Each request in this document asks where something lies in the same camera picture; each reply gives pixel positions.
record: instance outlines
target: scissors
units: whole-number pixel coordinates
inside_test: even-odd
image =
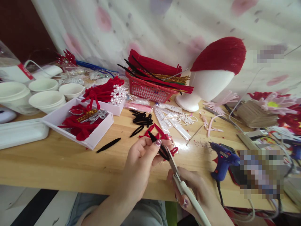
[[[181,195],[187,195],[189,200],[191,201],[194,209],[197,211],[200,219],[203,221],[204,226],[211,226],[207,216],[205,215],[202,207],[198,203],[197,199],[195,198],[194,194],[191,192],[191,190],[187,187],[186,183],[181,180],[180,173],[178,171],[178,168],[176,166],[175,161],[173,160],[173,156],[167,146],[165,146],[165,149],[167,150],[167,154],[169,156],[169,164],[174,172],[173,180],[175,181],[177,188]]]

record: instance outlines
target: plastic bottle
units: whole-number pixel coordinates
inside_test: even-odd
[[[3,82],[26,83],[33,81],[31,73],[18,58],[0,41],[0,79]]]

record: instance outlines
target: red plastic basket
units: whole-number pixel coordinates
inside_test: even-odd
[[[165,103],[172,95],[177,94],[177,91],[167,89],[162,86],[155,85],[143,81],[141,79],[130,76],[126,71],[125,75],[129,79],[129,92],[132,95],[145,98],[154,102]]]

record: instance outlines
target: hand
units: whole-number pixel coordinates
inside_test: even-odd
[[[150,170],[163,160],[158,154],[161,143],[172,149],[170,140],[158,139],[154,143],[148,137],[140,138],[129,150],[128,157],[117,188],[119,194],[136,204],[146,189]]]
[[[188,171],[185,168],[178,167],[181,180],[185,181],[188,187],[192,189],[194,195],[204,210],[211,225],[233,225],[233,222],[225,212],[217,197],[210,191],[205,180],[198,175],[197,172]],[[176,183],[173,180],[173,170],[170,169],[167,175],[167,180],[172,181],[177,201],[184,210],[191,213],[195,219],[201,223],[201,219],[196,210],[192,206],[189,198],[186,195],[180,194]]]

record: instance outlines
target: white paper cup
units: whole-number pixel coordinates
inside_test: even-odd
[[[43,92],[48,90],[57,90],[59,87],[57,81],[51,78],[41,78],[31,82],[28,88],[34,92]]]
[[[59,91],[50,90],[33,95],[29,99],[29,103],[46,114],[49,114],[55,109],[63,106],[66,103],[66,100],[64,95]]]
[[[66,85],[62,85],[59,88],[59,91],[64,94],[67,100],[71,100],[73,98],[77,98],[84,91],[84,87],[81,84],[70,83]]]
[[[35,115],[39,112],[29,104],[30,90],[22,83],[0,83],[0,104],[23,115]]]

